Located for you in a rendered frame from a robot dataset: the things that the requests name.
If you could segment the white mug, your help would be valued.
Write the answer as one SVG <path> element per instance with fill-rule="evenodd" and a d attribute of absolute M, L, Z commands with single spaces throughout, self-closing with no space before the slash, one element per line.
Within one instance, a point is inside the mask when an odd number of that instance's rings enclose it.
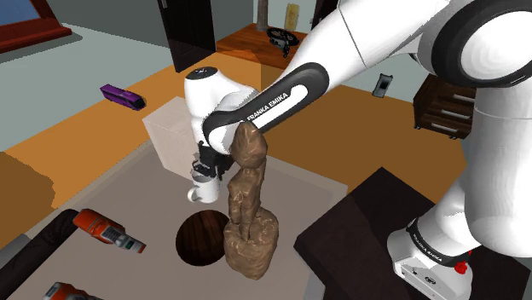
<path fill-rule="evenodd" d="M 191 173 L 193 186 L 188 190 L 188 200 L 192 203 L 211 204 L 218 199 L 220 181 L 216 177 Z"/>

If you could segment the pale white box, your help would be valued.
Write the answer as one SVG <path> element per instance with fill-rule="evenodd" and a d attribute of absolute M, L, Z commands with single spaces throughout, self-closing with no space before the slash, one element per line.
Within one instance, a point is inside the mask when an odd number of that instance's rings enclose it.
<path fill-rule="evenodd" d="M 179 96 L 173 98 L 147 115 L 142 122 L 161 164 L 167 170 L 191 180 L 198 146 L 185 100 Z"/>

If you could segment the dark wooden round bowl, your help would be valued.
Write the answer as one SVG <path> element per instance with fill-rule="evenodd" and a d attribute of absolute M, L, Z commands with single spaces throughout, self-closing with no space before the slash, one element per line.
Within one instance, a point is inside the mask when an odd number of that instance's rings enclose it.
<path fill-rule="evenodd" d="M 176 234 L 176 251 L 187 264 L 204 267 L 224 256 L 223 230 L 229 218 L 220 211 L 203 210 L 188 217 Z"/>

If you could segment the brown figure statue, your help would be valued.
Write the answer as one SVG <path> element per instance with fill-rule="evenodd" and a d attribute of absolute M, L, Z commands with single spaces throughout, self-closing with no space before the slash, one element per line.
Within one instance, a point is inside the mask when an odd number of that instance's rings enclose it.
<path fill-rule="evenodd" d="M 276 216 L 262 207 L 268 144 L 251 122 L 239 124 L 230 153 L 240 167 L 228 182 L 229 221 L 223 230 L 227 264 L 252 280 L 267 272 L 279 239 Z"/>

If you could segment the grey table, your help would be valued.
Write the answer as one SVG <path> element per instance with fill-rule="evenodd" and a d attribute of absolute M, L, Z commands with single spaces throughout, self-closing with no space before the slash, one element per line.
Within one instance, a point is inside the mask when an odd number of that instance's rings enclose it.
<path fill-rule="evenodd" d="M 79 206 L 122 224 L 142 241 L 136 254 L 74 232 L 10 297 L 43 300 L 57 281 L 103 300 L 319 300 L 322 283 L 294 250 L 312 222 L 347 193 L 347 186 L 271 158 L 262 205 L 280 224 L 269 270 L 250 280 L 224 260 L 205 267 L 186 264 L 176 252 L 182 223 L 204 206 L 188 201 L 188 178 L 166 170 L 152 147 L 100 185 Z"/>

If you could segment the brown wooden side table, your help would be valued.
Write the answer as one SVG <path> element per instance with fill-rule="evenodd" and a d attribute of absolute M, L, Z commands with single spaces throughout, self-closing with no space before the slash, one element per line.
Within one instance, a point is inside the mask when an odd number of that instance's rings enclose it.
<path fill-rule="evenodd" d="M 251 23 L 217 41 L 216 46 L 218 53 L 285 69 L 300 44 L 290 46 L 290 53 L 285 58 L 282 50 L 269 41 L 267 33 L 257 31 L 256 24 Z"/>

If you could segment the dark door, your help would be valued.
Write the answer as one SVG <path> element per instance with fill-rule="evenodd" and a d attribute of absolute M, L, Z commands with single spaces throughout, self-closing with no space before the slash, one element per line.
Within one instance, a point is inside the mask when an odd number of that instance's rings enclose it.
<path fill-rule="evenodd" d="M 216 52 L 211 0 L 157 0 L 176 72 Z"/>

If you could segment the orange rug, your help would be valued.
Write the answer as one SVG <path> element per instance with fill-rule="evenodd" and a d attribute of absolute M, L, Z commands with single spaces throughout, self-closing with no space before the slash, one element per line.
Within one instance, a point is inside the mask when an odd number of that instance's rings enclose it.
<path fill-rule="evenodd" d="M 45 55 L 0 64 L 0 247 L 147 139 L 145 111 L 100 94 L 102 84 L 121 82 L 108 67 L 80 61 L 52 67 Z M 266 139 L 271 156 L 350 188 L 384 167 L 432 201 L 466 165 L 459 141 L 413 127 L 408 102 L 347 86 Z"/>

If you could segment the dark robot stand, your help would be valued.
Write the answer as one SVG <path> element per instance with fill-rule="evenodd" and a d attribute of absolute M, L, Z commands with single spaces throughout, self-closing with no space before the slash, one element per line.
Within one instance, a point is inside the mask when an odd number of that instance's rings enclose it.
<path fill-rule="evenodd" d="M 294 248 L 325 286 L 323 300 L 429 300 L 392 270 L 389 234 L 432 202 L 385 168 L 305 229 Z M 532 273 L 514 258 L 473 251 L 470 300 L 532 300 Z"/>

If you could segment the black grey phone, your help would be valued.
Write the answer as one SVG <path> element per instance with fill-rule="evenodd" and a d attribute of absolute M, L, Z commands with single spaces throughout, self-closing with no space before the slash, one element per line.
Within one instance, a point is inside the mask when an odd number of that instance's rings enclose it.
<path fill-rule="evenodd" d="M 372 95 L 378 98 L 384 98 L 392 80 L 393 77 L 391 75 L 380 73 L 379 79 L 372 91 Z"/>

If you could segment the black long flat case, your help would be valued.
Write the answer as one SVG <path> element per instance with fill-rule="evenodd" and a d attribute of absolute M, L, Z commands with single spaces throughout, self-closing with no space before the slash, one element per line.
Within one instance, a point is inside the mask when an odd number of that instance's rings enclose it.
<path fill-rule="evenodd" d="M 0 300 L 7 300 L 78 229 L 72 222 L 77 215 L 74 209 L 61 212 L 0 268 Z"/>

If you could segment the red framed window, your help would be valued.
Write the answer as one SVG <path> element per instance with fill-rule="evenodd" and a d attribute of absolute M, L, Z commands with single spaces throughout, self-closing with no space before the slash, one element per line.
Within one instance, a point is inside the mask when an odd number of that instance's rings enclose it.
<path fill-rule="evenodd" d="M 0 54 L 69 35 L 47 0 L 0 0 Z"/>

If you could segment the dark wooden drawer chest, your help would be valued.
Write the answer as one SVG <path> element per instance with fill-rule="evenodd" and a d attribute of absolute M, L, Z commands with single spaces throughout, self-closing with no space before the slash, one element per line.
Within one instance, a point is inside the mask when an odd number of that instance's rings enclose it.
<path fill-rule="evenodd" d="M 414 128 L 465 139 L 471 132 L 476 90 L 429 74 L 413 98 Z"/>

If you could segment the orange cordless phone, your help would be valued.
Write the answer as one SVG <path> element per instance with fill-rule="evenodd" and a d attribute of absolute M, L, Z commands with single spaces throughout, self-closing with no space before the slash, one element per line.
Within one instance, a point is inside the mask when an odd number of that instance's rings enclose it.
<path fill-rule="evenodd" d="M 43 295 L 43 300 L 103 300 L 102 298 L 90 295 L 84 290 L 80 290 L 71 284 L 55 282 Z"/>
<path fill-rule="evenodd" d="M 128 235 L 122 225 L 94 210 L 82 209 L 72 223 L 105 244 L 136 253 L 142 253 L 146 248 L 140 240 Z"/>

